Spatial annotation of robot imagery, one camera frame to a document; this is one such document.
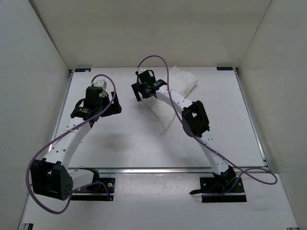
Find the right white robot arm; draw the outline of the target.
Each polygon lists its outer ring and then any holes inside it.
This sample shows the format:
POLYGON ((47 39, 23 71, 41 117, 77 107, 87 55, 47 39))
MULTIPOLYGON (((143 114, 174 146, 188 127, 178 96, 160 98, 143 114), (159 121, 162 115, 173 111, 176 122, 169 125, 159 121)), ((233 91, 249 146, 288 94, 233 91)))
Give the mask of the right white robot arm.
POLYGON ((181 114, 182 127, 185 133, 195 138, 203 153, 207 157, 213 176, 216 189, 219 192, 226 192, 232 187, 236 179, 236 173, 223 157, 218 155, 213 138, 210 134, 209 119, 203 103, 199 100, 192 101, 179 94, 162 79, 157 80, 152 70, 137 70, 136 83, 131 87, 137 101, 149 98, 156 98, 159 101, 173 107, 175 114, 181 114))

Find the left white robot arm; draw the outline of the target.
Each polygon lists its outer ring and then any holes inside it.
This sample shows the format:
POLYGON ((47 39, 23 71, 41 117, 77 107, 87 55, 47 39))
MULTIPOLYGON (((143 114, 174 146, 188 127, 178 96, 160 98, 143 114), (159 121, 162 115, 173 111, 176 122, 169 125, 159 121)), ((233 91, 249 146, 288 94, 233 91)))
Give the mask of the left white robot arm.
POLYGON ((85 186, 94 191, 100 186, 98 171, 84 168, 68 171, 70 161, 101 117, 121 113, 115 92, 108 94, 103 86, 89 86, 85 98, 80 99, 70 115, 64 136, 55 141, 52 149, 30 166, 33 192, 59 200, 66 200, 73 190, 85 186))

